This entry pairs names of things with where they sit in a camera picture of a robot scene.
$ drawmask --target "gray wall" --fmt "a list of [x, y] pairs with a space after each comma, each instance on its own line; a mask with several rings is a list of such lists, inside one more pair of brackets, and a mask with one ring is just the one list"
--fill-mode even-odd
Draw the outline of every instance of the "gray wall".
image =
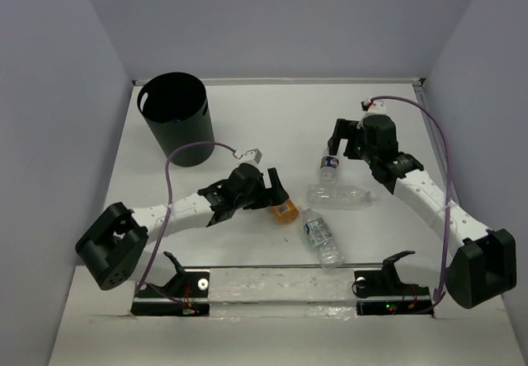
[[0, 7], [0, 364], [44, 365], [131, 84], [88, 0]]
[[134, 79], [429, 73], [470, 0], [92, 0]]
[[506, 296], [528, 354], [528, 0], [473, 0], [426, 83], [445, 126], [460, 203], [517, 240], [518, 287]]

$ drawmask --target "plastic water bottle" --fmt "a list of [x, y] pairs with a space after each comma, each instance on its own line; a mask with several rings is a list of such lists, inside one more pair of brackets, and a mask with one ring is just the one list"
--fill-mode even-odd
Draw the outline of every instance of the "plastic water bottle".
[[339, 159], [337, 156], [330, 156], [328, 148], [324, 149], [319, 170], [319, 181], [321, 183], [336, 183], [338, 167]]
[[339, 267], [345, 258], [337, 248], [336, 240], [320, 213], [312, 209], [303, 211], [303, 229], [309, 244], [324, 269]]
[[354, 185], [322, 183], [308, 185], [306, 199], [310, 207], [329, 209], [359, 209], [368, 207], [377, 197]]

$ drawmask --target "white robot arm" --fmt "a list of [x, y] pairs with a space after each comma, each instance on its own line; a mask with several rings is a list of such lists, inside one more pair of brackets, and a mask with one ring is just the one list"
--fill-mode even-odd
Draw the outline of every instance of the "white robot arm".
[[[362, 107], [365, 115], [360, 121], [337, 120], [328, 140], [330, 155], [337, 155], [340, 141], [346, 139], [344, 156], [367, 162], [373, 177], [443, 239], [445, 193], [416, 158], [399, 151], [396, 127], [386, 115], [384, 103], [363, 103]], [[446, 269], [445, 284], [460, 306], [475, 307], [516, 286], [513, 236], [504, 229], [492, 231], [454, 202], [450, 202], [449, 252], [453, 260]], [[432, 288], [439, 273], [438, 265], [420, 259], [413, 251], [403, 251], [385, 259], [378, 274], [356, 271], [356, 279], [361, 278], [356, 295], [401, 294], [414, 284]]]
[[[172, 212], [164, 236], [213, 226], [232, 218], [237, 209], [262, 209], [288, 200], [275, 168], [268, 169], [271, 187], [266, 188], [257, 167], [261, 156], [258, 149], [244, 153], [228, 179], [172, 205], [141, 209], [127, 209], [122, 203], [110, 205], [79, 239], [75, 251], [103, 290], [126, 280], [139, 281], [152, 256], [144, 248], [158, 239], [167, 208]], [[183, 272], [176, 258], [164, 253], [153, 261], [146, 283], [164, 287]]]

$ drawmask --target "screw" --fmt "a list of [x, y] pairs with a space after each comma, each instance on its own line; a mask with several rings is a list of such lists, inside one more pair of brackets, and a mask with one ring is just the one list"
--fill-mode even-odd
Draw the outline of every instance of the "screw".
[[199, 290], [207, 290], [209, 287], [209, 281], [205, 278], [202, 278], [198, 281], [198, 289]]
[[366, 288], [366, 278], [365, 278], [365, 277], [357, 277], [357, 279], [356, 279], [356, 286], [357, 286], [359, 289], [364, 289], [364, 288]]

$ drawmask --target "blue bottle label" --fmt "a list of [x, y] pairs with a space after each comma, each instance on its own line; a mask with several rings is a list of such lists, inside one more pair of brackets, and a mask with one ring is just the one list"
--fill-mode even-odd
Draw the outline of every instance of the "blue bottle label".
[[323, 218], [317, 218], [307, 222], [304, 225], [304, 232], [308, 236], [308, 241], [312, 248], [317, 248], [319, 245], [333, 238], [332, 232]]
[[338, 168], [339, 160], [337, 159], [337, 157], [334, 156], [323, 157], [323, 159], [321, 160], [321, 168], [323, 167]]

